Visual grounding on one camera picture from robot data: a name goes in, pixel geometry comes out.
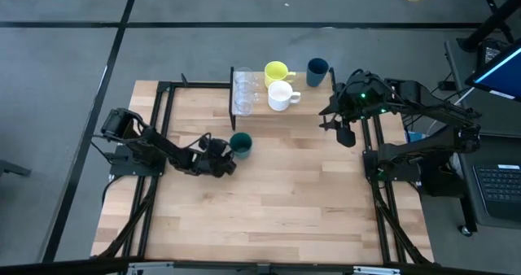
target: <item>stacked clear cups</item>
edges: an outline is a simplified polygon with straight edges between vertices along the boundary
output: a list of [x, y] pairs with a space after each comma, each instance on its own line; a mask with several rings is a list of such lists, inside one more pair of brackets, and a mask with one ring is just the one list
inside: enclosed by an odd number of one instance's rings
[[258, 100], [257, 79], [249, 68], [238, 68], [234, 71], [234, 104], [235, 115], [249, 116], [253, 112], [253, 103]]

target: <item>wooden tabletop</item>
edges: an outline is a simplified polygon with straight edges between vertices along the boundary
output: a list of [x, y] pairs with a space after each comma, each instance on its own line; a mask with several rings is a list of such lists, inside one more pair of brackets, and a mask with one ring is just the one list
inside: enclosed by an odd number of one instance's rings
[[[307, 115], [315, 116], [329, 105], [329, 97], [332, 95], [333, 86], [331, 84], [331, 74], [328, 72], [324, 80], [318, 87], [309, 87], [306, 84], [306, 73], [297, 72], [295, 76], [288, 76], [287, 81], [290, 83], [294, 92], [300, 92], [300, 101], [297, 104], [291, 104], [285, 111], [274, 111], [268, 105], [268, 88], [266, 88], [263, 72], [251, 72], [257, 87], [258, 100], [254, 102], [251, 116], [273, 116], [273, 115]], [[232, 112], [236, 113], [235, 105], [232, 105]]]
[[[129, 109], [144, 120], [150, 119], [156, 86], [155, 81], [137, 81], [134, 87]], [[185, 146], [206, 132], [229, 140], [234, 132], [228, 97], [226, 89], [176, 89], [169, 140]], [[387, 113], [381, 120], [386, 142], [405, 142], [399, 116]], [[318, 128], [321, 121], [316, 115], [238, 118], [237, 128], [252, 135], [253, 148], [248, 159], [236, 160], [232, 176], [193, 177], [168, 164], [155, 199], [146, 258], [381, 264], [375, 209], [363, 174], [361, 125], [352, 125], [357, 144], [347, 148], [335, 140], [335, 131]], [[107, 192], [93, 255], [104, 251], [125, 225], [135, 185], [136, 177], [124, 177]], [[406, 183], [393, 185], [401, 226], [432, 260], [418, 194]], [[396, 259], [388, 227], [387, 237]]]

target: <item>chair wheel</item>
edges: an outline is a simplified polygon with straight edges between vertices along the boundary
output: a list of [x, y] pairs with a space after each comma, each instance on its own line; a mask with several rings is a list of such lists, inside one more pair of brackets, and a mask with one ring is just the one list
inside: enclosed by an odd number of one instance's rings
[[465, 225], [458, 226], [458, 230], [459, 230], [460, 234], [463, 234], [468, 238], [472, 236], [472, 232], [470, 232], [469, 229], [467, 229]]

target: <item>dark blue mug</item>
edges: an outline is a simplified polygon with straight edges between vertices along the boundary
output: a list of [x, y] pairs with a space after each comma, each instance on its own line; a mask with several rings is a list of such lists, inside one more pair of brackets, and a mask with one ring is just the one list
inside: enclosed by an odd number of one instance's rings
[[306, 83], [310, 87], [317, 87], [329, 70], [329, 64], [324, 59], [311, 59], [308, 63], [308, 71], [306, 72]]
[[230, 139], [230, 148], [239, 159], [246, 159], [250, 155], [252, 145], [252, 137], [247, 133], [236, 133]]

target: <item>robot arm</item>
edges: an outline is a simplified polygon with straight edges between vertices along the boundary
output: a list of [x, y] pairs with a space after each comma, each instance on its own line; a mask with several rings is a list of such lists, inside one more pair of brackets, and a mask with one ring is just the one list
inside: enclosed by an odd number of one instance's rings
[[[355, 137], [349, 123], [388, 111], [428, 116], [447, 126], [417, 142], [383, 144], [378, 150], [380, 169], [389, 169], [394, 164], [434, 152], [470, 153], [479, 149], [479, 126], [473, 122], [480, 116], [479, 113], [432, 96], [425, 86], [416, 81], [382, 80], [362, 70], [354, 72], [347, 83], [336, 85], [330, 105], [319, 113], [324, 116], [320, 127], [336, 129], [339, 143], [354, 146]], [[334, 116], [328, 122], [325, 115], [329, 114]]]
[[[180, 148], [145, 124], [139, 114], [124, 108], [111, 110], [101, 132], [108, 141], [125, 144], [132, 151], [135, 162], [147, 167], [154, 167], [167, 158], [175, 169], [186, 174], [215, 177], [222, 177], [225, 173], [231, 175], [236, 167], [233, 151], [223, 154], [228, 143], [212, 139], [210, 133]], [[195, 143], [203, 151], [190, 148]]]

